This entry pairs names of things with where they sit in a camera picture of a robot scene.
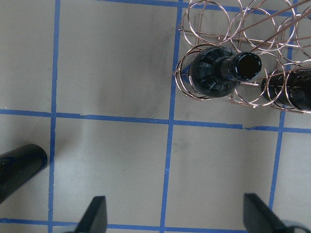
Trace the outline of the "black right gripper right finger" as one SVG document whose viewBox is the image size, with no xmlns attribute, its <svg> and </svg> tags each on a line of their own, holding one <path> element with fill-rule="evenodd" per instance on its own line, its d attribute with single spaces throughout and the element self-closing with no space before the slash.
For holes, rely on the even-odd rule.
<svg viewBox="0 0 311 233">
<path fill-rule="evenodd" d="M 255 193 L 243 196 L 243 224 L 249 233 L 285 233 L 284 223 Z"/>
</svg>

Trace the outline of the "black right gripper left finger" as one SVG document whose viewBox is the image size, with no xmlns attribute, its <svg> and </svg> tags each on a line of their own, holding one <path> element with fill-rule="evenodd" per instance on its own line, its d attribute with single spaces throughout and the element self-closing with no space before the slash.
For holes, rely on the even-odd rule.
<svg viewBox="0 0 311 233">
<path fill-rule="evenodd" d="M 76 227 L 77 233 L 105 233 L 107 230 L 107 210 L 105 196 L 96 196 L 85 211 Z"/>
</svg>

